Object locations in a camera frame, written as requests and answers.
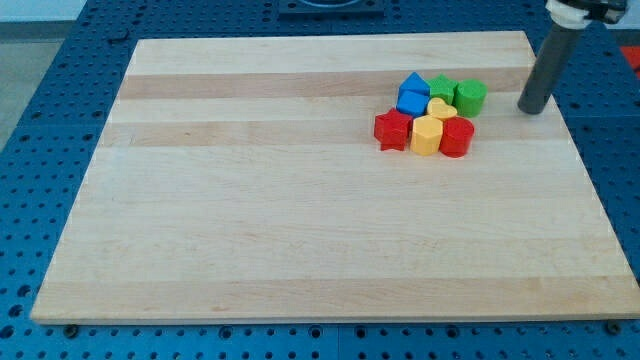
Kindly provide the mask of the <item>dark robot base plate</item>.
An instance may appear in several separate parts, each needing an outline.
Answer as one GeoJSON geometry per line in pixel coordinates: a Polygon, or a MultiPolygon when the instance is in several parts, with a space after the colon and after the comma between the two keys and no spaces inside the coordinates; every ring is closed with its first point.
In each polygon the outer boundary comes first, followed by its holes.
{"type": "Polygon", "coordinates": [[[385,0],[279,0],[278,16],[383,15],[385,0]]]}

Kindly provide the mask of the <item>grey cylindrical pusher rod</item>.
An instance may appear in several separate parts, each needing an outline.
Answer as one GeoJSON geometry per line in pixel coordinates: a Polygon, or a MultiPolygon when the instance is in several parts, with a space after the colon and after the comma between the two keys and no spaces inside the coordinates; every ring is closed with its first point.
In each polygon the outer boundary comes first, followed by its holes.
{"type": "Polygon", "coordinates": [[[518,108],[530,115],[546,107],[584,29],[570,29],[553,23],[519,97],[518,108]]]}

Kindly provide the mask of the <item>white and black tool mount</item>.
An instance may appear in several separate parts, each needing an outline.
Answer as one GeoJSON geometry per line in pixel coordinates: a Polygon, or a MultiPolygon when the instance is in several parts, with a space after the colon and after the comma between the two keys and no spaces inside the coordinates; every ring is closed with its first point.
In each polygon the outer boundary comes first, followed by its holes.
{"type": "Polygon", "coordinates": [[[628,11],[627,0],[546,0],[552,21],[566,29],[585,29],[593,21],[615,25],[628,11]]]}

